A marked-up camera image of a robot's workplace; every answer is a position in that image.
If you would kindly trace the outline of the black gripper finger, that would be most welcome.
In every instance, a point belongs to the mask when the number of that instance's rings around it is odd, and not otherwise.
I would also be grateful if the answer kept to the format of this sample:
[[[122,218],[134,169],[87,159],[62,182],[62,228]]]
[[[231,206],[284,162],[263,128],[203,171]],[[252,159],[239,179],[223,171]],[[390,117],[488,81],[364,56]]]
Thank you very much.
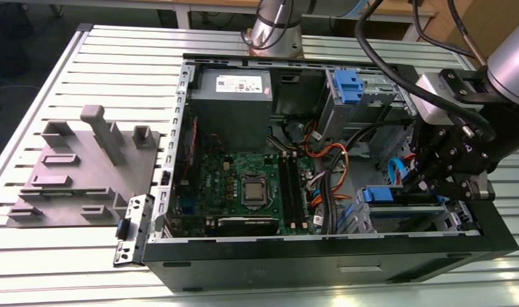
[[[496,193],[487,174],[472,175],[462,181],[434,180],[431,183],[431,191],[434,194],[447,197],[452,200],[472,202],[472,201],[494,201]]]
[[[403,179],[406,193],[428,191],[440,168],[438,152],[447,140],[444,126],[416,122],[411,139],[411,151],[415,154],[414,169]]]

